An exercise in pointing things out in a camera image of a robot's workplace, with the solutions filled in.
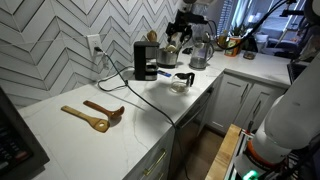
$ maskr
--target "white cabinet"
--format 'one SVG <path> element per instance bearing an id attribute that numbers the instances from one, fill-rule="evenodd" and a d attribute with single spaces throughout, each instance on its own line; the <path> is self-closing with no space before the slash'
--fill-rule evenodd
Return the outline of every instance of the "white cabinet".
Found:
<path id="1" fill-rule="evenodd" d="M 171 127 L 124 179 L 167 179 L 173 139 Z"/>
<path id="2" fill-rule="evenodd" d="M 250 121 L 251 130 L 257 129 L 273 102 L 286 91 L 284 87 L 224 73 L 206 110 L 207 125 L 223 134 L 231 124 L 246 129 Z"/>

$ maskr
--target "dishwasher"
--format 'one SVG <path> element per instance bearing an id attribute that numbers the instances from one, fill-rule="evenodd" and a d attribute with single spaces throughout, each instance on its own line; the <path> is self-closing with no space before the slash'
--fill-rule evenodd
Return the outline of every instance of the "dishwasher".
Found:
<path id="1" fill-rule="evenodd" d="M 182 154 L 179 147 L 178 137 L 180 138 L 181 148 L 184 154 L 183 158 L 186 158 L 192 145 L 196 142 L 198 135 L 205 125 L 204 112 L 205 107 L 208 104 L 213 87 L 208 88 L 201 97 L 194 103 L 192 108 L 186 113 L 186 115 L 177 124 L 177 130 L 175 132 L 174 143 L 172 147 L 171 160 L 169 166 L 168 179 L 174 179 L 173 175 L 178 168 L 183 165 Z"/>

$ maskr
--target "wooden spatula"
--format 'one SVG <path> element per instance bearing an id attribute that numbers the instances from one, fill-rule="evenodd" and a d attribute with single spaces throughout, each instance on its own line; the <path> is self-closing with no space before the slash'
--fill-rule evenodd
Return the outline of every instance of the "wooden spatula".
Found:
<path id="1" fill-rule="evenodd" d="M 88 116 L 88 115 L 83 114 L 82 112 L 77 111 L 69 106 L 63 106 L 61 108 L 61 110 L 86 120 L 91 125 L 91 127 L 93 127 L 93 129 L 95 129 L 99 132 L 106 132 L 110 127 L 109 121 Z"/>

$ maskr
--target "drawer handle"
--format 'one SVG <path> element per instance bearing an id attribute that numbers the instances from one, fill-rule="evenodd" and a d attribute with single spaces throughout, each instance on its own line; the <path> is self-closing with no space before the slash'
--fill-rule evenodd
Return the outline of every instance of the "drawer handle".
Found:
<path id="1" fill-rule="evenodd" d="M 164 175 L 163 173 L 159 173 L 158 176 L 157 176 L 157 178 L 155 178 L 155 179 L 161 180 L 162 177 L 163 177 L 163 175 Z"/>
<path id="2" fill-rule="evenodd" d="M 145 169 L 145 170 L 143 171 L 143 174 L 144 174 L 145 176 L 149 176 L 149 174 L 151 174 L 151 172 L 153 171 L 153 169 L 154 169 L 155 167 L 157 167 L 157 165 L 161 162 L 161 160 L 162 160 L 162 159 L 166 156 L 166 154 L 167 154 L 167 152 L 166 152 L 166 150 L 165 150 L 164 148 L 162 148 L 162 149 L 160 150 L 160 152 L 161 152 L 161 156 L 159 157 L 159 159 L 158 159 L 156 162 L 154 162 L 149 169 Z"/>
<path id="3" fill-rule="evenodd" d="M 249 86 L 249 84 L 246 85 L 246 88 L 244 89 L 244 91 L 243 91 L 243 93 L 241 95 L 241 101 L 240 102 L 242 102 L 243 96 L 246 94 L 246 92 L 248 90 L 248 86 Z"/>
<path id="4" fill-rule="evenodd" d="M 260 105 L 261 105 L 261 100 L 259 101 L 257 107 L 255 108 L 255 110 L 253 111 L 253 118 L 256 117 L 257 113 L 259 112 L 260 110 Z"/>

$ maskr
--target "white countertop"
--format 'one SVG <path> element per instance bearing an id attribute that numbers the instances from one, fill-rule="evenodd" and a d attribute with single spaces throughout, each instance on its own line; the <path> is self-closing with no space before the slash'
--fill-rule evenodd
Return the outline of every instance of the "white countertop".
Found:
<path id="1" fill-rule="evenodd" d="M 242 54 L 231 58 L 216 52 L 204 71 L 191 70 L 189 60 L 190 55 L 180 54 L 176 69 L 162 69 L 172 75 L 194 72 L 194 84 L 187 94 L 171 92 L 171 78 L 162 75 L 156 81 L 129 80 L 129 85 L 177 122 L 225 68 L 290 84 L 286 67 L 289 59 L 257 54 L 254 60 L 247 60 Z M 102 86 L 111 89 L 122 84 L 117 76 Z M 109 110 L 124 106 L 125 112 L 120 121 L 110 121 L 106 133 L 100 133 L 87 122 L 60 110 L 68 105 L 87 115 L 107 119 L 83 105 L 85 100 Z M 162 114 L 128 88 L 106 93 L 95 85 L 85 85 L 19 112 L 50 158 L 45 171 L 34 179 L 122 179 L 171 126 Z"/>

